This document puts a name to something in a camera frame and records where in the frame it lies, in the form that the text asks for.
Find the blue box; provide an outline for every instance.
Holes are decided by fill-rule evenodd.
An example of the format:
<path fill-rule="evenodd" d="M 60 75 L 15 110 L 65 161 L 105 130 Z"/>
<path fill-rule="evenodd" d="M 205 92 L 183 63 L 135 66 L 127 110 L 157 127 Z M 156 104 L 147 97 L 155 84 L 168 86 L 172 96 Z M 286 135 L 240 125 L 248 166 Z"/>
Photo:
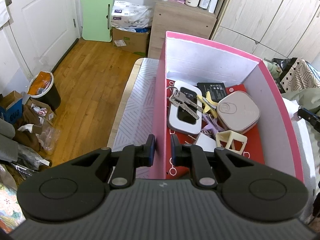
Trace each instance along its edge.
<path fill-rule="evenodd" d="M 0 117 L 8 123 L 15 122 L 22 117 L 22 95 L 12 91 L 0 100 Z"/>

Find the trash bin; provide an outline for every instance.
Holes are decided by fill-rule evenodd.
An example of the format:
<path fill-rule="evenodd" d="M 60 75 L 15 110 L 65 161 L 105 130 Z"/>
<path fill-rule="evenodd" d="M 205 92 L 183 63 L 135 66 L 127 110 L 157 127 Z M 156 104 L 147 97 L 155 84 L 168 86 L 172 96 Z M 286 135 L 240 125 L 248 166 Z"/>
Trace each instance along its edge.
<path fill-rule="evenodd" d="M 49 87 L 46 90 L 44 90 L 41 94 L 34 95 L 34 96 L 30 95 L 30 97 L 34 98 L 34 99 L 36 99 L 36 100 L 38 100 L 38 101 L 40 101 L 40 102 L 42 102 L 44 104 L 49 105 L 51 107 L 52 111 L 54 111 L 60 106 L 61 97 L 60 97 L 60 95 L 58 93 L 58 90 L 57 90 L 55 84 L 54 84 L 54 76 L 53 76 L 53 74 L 51 72 L 48 72 L 48 71 L 44 71 L 44 72 L 50 73 L 50 75 L 51 75 L 52 80 L 51 80 L 51 83 L 50 83 Z M 37 78 L 37 76 L 34 77 L 33 80 L 31 80 L 30 86 L 34 82 L 34 80 Z"/>

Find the yellow hair clip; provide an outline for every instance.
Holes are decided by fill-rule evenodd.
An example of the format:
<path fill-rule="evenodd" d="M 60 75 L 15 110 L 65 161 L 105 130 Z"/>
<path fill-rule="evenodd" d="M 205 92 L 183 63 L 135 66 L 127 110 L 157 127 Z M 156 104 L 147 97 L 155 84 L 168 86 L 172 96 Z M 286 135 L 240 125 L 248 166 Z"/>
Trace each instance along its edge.
<path fill-rule="evenodd" d="M 211 95 L 209 91 L 207 91 L 206 97 L 203 97 L 202 95 L 197 95 L 197 98 L 204 104 L 203 113 L 207 113 L 210 110 L 210 113 L 213 115 L 214 118 L 218 117 L 216 112 L 218 103 L 213 102 L 211 100 Z"/>

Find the door handle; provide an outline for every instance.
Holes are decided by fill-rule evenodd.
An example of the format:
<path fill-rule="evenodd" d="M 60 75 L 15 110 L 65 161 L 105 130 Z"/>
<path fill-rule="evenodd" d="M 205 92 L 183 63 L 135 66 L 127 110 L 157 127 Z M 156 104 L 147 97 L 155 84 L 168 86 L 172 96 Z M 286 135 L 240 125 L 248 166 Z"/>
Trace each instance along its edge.
<path fill-rule="evenodd" d="M 108 22 L 108 30 L 110 30 L 110 4 L 108 4 L 108 15 L 107 15 L 107 22 Z"/>

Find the pink box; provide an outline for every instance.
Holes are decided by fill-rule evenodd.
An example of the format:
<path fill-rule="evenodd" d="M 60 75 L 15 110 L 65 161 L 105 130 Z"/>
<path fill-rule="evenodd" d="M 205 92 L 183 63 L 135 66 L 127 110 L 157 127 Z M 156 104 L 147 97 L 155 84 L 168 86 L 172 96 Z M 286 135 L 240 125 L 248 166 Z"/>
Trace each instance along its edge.
<path fill-rule="evenodd" d="M 156 154 L 150 178 L 164 179 L 166 165 L 170 165 L 166 161 L 165 147 L 170 143 L 165 137 L 167 78 L 192 85 L 224 82 L 229 87 L 243 83 L 261 111 L 258 129 L 266 165 L 304 181 L 299 147 L 289 114 L 263 61 L 215 41 L 175 32 L 166 33 L 157 70 L 153 114 Z"/>

